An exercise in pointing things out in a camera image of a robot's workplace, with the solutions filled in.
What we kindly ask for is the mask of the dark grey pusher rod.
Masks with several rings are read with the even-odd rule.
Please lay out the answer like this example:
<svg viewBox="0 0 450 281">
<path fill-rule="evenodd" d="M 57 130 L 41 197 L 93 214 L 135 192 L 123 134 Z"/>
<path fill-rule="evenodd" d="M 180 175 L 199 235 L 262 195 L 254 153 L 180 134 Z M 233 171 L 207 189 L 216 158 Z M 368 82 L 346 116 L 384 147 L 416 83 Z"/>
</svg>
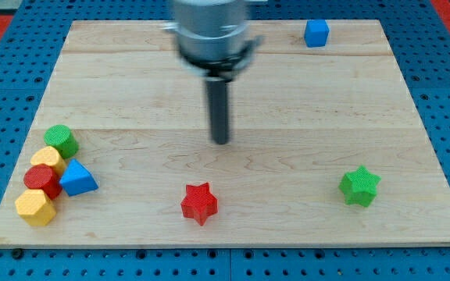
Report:
<svg viewBox="0 0 450 281">
<path fill-rule="evenodd" d="M 205 80 L 211 138 L 216 144 L 230 140 L 228 82 L 218 77 Z"/>
</svg>

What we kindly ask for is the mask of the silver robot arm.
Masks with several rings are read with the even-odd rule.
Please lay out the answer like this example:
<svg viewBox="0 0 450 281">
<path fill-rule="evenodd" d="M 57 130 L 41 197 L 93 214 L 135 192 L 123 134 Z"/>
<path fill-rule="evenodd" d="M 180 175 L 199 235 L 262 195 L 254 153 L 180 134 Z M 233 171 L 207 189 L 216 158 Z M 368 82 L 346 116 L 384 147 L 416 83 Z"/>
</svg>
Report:
<svg viewBox="0 0 450 281">
<path fill-rule="evenodd" d="M 172 0 L 173 34 L 185 66 L 205 84 L 211 139 L 230 141 L 228 84 L 252 62 L 263 36 L 249 36 L 244 0 Z"/>
</svg>

